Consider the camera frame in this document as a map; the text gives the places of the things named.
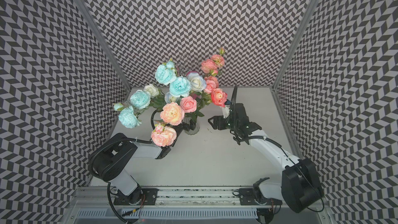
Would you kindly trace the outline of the clear glass vase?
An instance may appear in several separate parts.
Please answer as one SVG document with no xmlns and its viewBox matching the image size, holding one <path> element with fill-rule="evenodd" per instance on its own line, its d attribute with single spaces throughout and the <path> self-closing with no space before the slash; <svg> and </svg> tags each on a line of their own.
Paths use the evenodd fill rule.
<svg viewBox="0 0 398 224">
<path fill-rule="evenodd" d="M 200 130 L 200 124 L 192 120 L 191 117 L 185 117 L 183 120 L 184 131 L 188 135 L 195 135 Z"/>
</svg>

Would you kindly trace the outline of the pink ranunculus spray stem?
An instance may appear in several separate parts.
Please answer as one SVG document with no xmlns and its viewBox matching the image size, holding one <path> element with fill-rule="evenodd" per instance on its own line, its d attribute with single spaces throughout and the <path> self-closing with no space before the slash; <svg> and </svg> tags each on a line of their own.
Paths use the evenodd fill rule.
<svg viewBox="0 0 398 224">
<path fill-rule="evenodd" d="M 201 63 L 202 72 L 210 76 L 217 76 L 220 74 L 225 65 L 225 59 L 223 57 L 224 54 L 225 49 L 220 48 L 217 54 L 212 55 L 209 59 L 203 61 Z"/>
</svg>

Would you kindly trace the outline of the teal and white flower spray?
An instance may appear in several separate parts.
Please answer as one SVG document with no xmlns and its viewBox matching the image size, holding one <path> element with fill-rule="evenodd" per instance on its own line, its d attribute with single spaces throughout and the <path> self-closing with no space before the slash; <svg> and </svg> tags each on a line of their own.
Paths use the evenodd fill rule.
<svg viewBox="0 0 398 224">
<path fill-rule="evenodd" d="M 138 117 L 144 111 L 150 107 L 158 109 L 164 105 L 164 97 L 165 94 L 161 89 L 149 84 L 144 89 L 138 89 L 134 92 L 127 101 L 114 103 L 113 109 L 119 113 L 118 119 L 120 123 L 124 127 L 132 129 L 141 125 L 142 122 Z"/>
</svg>

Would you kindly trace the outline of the peach pink peony stem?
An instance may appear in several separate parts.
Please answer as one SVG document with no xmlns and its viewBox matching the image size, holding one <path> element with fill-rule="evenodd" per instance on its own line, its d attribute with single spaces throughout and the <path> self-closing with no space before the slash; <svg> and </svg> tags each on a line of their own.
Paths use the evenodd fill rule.
<svg viewBox="0 0 398 224">
<path fill-rule="evenodd" d="M 161 123 L 155 126 L 155 129 L 151 133 L 151 139 L 155 145 L 160 147 L 171 146 L 177 139 L 177 131 L 167 126 L 177 126 L 182 123 L 184 119 L 184 110 L 177 103 L 169 103 L 163 107 L 163 111 L 160 113 L 160 117 L 163 120 Z"/>
</svg>

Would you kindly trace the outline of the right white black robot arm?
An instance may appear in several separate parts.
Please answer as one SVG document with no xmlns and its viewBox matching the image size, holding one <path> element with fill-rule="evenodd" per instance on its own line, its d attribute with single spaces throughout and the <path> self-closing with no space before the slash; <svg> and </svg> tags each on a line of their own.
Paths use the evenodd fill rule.
<svg viewBox="0 0 398 224">
<path fill-rule="evenodd" d="M 208 122 L 215 130 L 229 130 L 238 145 L 246 143 L 255 148 L 278 170 L 277 182 L 264 177 L 253 184 L 253 200 L 259 205 L 285 202 L 295 213 L 322 201 L 324 191 L 316 165 L 308 158 L 301 159 L 289 153 L 269 138 L 257 123 L 251 122 L 244 105 L 236 101 L 237 89 L 235 86 L 223 114 L 209 118 Z"/>
</svg>

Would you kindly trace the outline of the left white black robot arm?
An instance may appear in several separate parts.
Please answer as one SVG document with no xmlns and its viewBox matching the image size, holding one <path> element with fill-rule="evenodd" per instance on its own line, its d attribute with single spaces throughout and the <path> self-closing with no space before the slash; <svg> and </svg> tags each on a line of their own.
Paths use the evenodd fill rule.
<svg viewBox="0 0 398 224">
<path fill-rule="evenodd" d="M 127 172 L 131 158 L 163 159 L 172 145 L 160 147 L 153 142 L 126 137 L 118 133 L 89 156 L 88 170 L 93 177 L 116 187 L 117 196 L 126 204 L 136 205 L 143 197 L 139 183 Z"/>
</svg>

